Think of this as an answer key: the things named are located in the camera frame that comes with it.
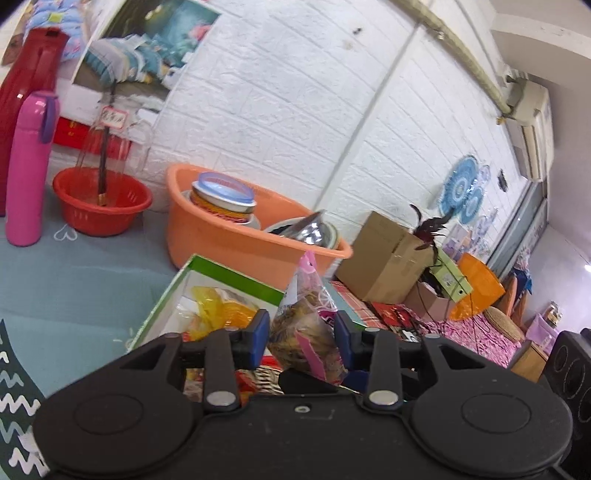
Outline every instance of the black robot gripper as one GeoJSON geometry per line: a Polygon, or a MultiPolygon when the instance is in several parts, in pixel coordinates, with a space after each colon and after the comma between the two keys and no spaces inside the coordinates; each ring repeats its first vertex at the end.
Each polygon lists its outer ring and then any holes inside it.
{"type": "Polygon", "coordinates": [[[344,312],[335,339],[365,393],[288,370],[285,395],[241,406],[235,370],[259,365],[268,331],[261,310],[200,342],[166,334],[52,395],[33,425],[48,478],[569,478],[558,396],[448,339],[401,342],[344,312]],[[205,368],[201,403],[182,393],[187,368],[205,368]]]}

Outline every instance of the bedding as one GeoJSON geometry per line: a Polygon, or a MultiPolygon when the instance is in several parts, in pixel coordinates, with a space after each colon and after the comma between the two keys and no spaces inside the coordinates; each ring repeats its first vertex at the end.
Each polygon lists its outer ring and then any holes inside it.
{"type": "Polygon", "coordinates": [[[113,82],[151,83],[168,72],[162,57],[138,35],[125,38],[101,38],[90,44],[85,62],[108,87],[113,82]]]}
{"type": "Polygon", "coordinates": [[[70,37],[61,60],[77,59],[86,48],[83,21],[79,0],[41,0],[33,7],[25,27],[25,38],[33,28],[57,27],[70,37]]]}

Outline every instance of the blue decorative plate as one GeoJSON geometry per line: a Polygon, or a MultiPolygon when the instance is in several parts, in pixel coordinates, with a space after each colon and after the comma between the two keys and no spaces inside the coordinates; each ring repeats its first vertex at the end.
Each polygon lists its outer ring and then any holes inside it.
{"type": "Polygon", "coordinates": [[[470,194],[469,198],[466,200],[466,203],[460,212],[460,223],[467,225],[473,221],[478,214],[478,210],[480,210],[480,207],[482,206],[483,200],[484,190],[482,190],[480,187],[475,188],[470,194]]]}
{"type": "Polygon", "coordinates": [[[471,155],[461,159],[443,185],[439,210],[446,215],[452,208],[459,210],[473,190],[478,177],[478,164],[471,155]]]}

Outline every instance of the brown cardboard box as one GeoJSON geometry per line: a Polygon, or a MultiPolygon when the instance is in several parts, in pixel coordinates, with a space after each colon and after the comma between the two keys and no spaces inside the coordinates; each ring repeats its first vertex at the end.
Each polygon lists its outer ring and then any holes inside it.
{"type": "Polygon", "coordinates": [[[433,250],[415,250],[423,242],[392,220],[372,212],[336,277],[360,300],[401,303],[425,268],[433,250]]]}
{"type": "Polygon", "coordinates": [[[403,303],[426,322],[446,320],[456,306],[453,300],[438,297],[433,290],[419,281],[411,288],[403,303]]]}

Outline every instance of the wooden cabinet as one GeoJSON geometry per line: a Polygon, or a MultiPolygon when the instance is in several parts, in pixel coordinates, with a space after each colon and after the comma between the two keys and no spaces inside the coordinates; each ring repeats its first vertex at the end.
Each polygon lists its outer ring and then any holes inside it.
{"type": "Polygon", "coordinates": [[[528,340],[524,342],[517,352],[516,358],[511,362],[512,366],[510,367],[513,373],[532,382],[537,382],[547,361],[548,355],[539,346],[528,340]]]}

